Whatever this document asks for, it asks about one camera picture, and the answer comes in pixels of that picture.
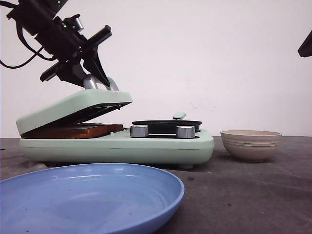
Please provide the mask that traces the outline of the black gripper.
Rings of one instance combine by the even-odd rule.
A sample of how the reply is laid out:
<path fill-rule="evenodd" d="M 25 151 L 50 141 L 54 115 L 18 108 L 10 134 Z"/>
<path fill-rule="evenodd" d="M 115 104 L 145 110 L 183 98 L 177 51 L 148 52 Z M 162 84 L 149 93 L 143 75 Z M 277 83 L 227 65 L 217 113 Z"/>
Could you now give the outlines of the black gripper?
<path fill-rule="evenodd" d="M 40 80 L 48 81 L 58 76 L 61 81 L 84 87 L 84 70 L 87 70 L 103 85 L 110 87 L 100 63 L 98 45 L 111 35 L 111 27 L 108 25 L 89 39 L 61 24 L 42 28 L 39 31 L 39 43 L 58 62 L 43 72 Z"/>

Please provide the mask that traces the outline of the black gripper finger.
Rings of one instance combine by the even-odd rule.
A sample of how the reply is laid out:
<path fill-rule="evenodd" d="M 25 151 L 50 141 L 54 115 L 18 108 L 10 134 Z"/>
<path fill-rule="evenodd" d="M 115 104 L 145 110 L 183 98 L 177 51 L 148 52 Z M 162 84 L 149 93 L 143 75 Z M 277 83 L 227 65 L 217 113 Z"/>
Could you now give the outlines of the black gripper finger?
<path fill-rule="evenodd" d="M 304 58 L 312 56 L 312 31 L 310 31 L 301 46 L 298 48 L 298 53 Z"/>

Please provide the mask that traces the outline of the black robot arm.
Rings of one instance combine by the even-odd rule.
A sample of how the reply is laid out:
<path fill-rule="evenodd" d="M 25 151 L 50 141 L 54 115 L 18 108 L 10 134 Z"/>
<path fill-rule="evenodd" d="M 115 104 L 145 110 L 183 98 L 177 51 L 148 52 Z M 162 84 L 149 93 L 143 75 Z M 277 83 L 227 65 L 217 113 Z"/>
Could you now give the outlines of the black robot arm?
<path fill-rule="evenodd" d="M 41 81 L 58 76 L 61 81 L 82 87 L 86 73 L 90 72 L 109 87 L 99 60 L 98 45 L 112 35 L 110 26 L 106 25 L 87 39 L 80 33 L 83 27 L 79 14 L 65 19 L 56 16 L 65 3 L 64 0 L 21 0 L 7 17 L 14 19 L 18 27 L 34 36 L 44 50 L 58 60 L 41 74 Z"/>

